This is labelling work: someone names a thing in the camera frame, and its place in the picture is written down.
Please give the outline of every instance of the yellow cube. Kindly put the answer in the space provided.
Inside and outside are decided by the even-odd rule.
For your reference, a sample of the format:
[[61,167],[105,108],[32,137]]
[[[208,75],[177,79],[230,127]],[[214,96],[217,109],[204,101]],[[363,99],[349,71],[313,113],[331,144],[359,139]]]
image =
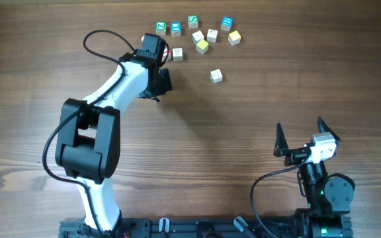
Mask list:
[[201,39],[197,44],[196,44],[196,50],[203,54],[208,50],[208,42],[205,41],[204,39]]
[[241,35],[239,34],[237,30],[229,34],[229,42],[232,46],[241,42]]

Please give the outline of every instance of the green cube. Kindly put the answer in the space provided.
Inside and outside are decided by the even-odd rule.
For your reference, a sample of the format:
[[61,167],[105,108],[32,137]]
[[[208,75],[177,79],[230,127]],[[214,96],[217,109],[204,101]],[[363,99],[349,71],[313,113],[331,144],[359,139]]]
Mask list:
[[155,24],[155,31],[157,32],[157,35],[159,36],[165,36],[166,28],[167,28],[167,25],[165,24],[165,22],[157,22]]
[[196,15],[188,16],[188,24],[190,29],[198,28],[198,16]]

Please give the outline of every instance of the wood grain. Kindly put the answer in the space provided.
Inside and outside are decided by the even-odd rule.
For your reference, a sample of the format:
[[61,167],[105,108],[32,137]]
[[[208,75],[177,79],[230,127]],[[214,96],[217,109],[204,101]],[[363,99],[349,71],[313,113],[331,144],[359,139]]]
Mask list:
[[[199,54],[189,14],[204,34],[233,17],[242,42],[232,47],[219,31]],[[136,99],[121,119],[113,179],[124,217],[252,216],[252,182],[283,168],[272,155],[276,123],[296,147],[322,116],[343,139],[327,170],[357,184],[355,236],[381,237],[381,1],[371,0],[0,5],[0,237],[56,237],[59,221],[84,215],[76,187],[40,162],[64,100],[91,94],[115,70],[83,37],[106,28],[137,47],[157,20],[183,23],[181,37],[165,39],[185,60],[167,63],[174,90],[161,103]],[[106,34],[89,47],[128,50]],[[215,85],[214,69],[224,75]],[[54,147],[50,167],[63,175],[53,158]],[[306,207],[295,173],[262,182],[256,201],[263,215]]]

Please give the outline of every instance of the wooden tabletop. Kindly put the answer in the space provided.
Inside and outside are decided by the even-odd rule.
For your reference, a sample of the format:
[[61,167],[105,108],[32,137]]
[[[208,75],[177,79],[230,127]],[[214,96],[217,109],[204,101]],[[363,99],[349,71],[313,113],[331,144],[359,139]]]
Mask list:
[[[189,29],[187,16],[199,17]],[[230,46],[223,16],[242,36]],[[59,221],[84,209],[74,185],[42,168],[44,144],[69,97],[96,91],[116,66],[82,47],[92,30],[113,30],[133,46],[156,21],[181,21],[182,48],[170,61],[173,91],[161,102],[136,99],[121,118],[113,176],[125,218],[252,217],[249,189],[283,169],[273,157],[276,123],[290,147],[309,142],[322,116],[341,138],[330,173],[357,184],[355,237],[381,237],[381,1],[146,1],[0,5],[0,237],[56,237]],[[191,34],[219,30],[201,55]],[[89,47],[114,58],[129,49],[108,34]],[[210,71],[223,81],[213,84]],[[64,170],[54,162],[57,175]],[[306,208],[296,172],[260,183],[260,214]]]

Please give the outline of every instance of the blue cube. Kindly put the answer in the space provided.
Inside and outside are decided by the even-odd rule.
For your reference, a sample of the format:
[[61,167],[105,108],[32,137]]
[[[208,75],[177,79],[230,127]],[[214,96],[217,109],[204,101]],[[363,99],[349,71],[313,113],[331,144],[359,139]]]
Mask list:
[[230,28],[232,27],[233,19],[230,17],[224,17],[222,21],[222,30],[230,31]]
[[172,36],[180,36],[181,35],[181,25],[179,22],[171,23],[171,35]]

